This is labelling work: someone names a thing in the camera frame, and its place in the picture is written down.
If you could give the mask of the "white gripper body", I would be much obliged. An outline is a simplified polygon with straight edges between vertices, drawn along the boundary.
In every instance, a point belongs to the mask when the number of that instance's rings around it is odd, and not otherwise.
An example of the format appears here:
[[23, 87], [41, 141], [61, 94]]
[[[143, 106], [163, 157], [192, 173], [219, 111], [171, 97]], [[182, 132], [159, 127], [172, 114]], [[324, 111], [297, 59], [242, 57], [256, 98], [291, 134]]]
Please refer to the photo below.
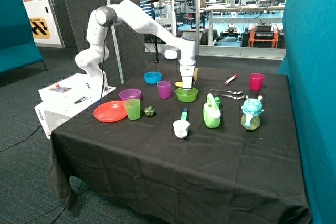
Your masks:
[[180, 66], [180, 73], [182, 77], [182, 83], [183, 83], [183, 88], [184, 89], [191, 89], [194, 85], [194, 71], [195, 71], [195, 66], [187, 66], [187, 65], [181, 65]]

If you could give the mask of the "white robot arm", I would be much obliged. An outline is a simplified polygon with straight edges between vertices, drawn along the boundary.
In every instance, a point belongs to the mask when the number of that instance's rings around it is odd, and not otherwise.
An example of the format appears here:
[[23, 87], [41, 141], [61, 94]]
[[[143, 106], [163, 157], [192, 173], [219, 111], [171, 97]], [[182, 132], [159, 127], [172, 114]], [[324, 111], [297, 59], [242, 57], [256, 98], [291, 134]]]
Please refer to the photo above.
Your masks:
[[89, 87], [102, 90], [107, 86], [107, 77], [102, 64], [107, 60], [108, 32], [119, 26], [131, 38], [140, 42], [143, 35], [152, 35], [165, 43], [162, 54], [167, 60], [177, 60], [183, 89], [194, 85], [196, 41], [190, 37], [177, 37], [151, 18], [137, 4], [123, 0], [118, 4], [105, 5], [93, 10], [89, 16], [86, 40], [89, 48], [75, 57], [75, 62], [88, 76]]

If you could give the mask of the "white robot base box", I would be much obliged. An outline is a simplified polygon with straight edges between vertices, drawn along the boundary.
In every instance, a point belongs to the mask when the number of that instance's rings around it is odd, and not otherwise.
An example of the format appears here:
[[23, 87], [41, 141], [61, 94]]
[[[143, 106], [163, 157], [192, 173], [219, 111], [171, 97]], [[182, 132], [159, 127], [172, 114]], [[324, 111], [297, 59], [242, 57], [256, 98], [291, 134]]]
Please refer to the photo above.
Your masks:
[[[36, 115], [48, 139], [52, 131], [76, 116], [116, 87], [102, 86], [92, 82], [87, 74], [77, 73], [38, 90], [41, 103], [35, 106]], [[74, 104], [82, 97], [89, 97]]]

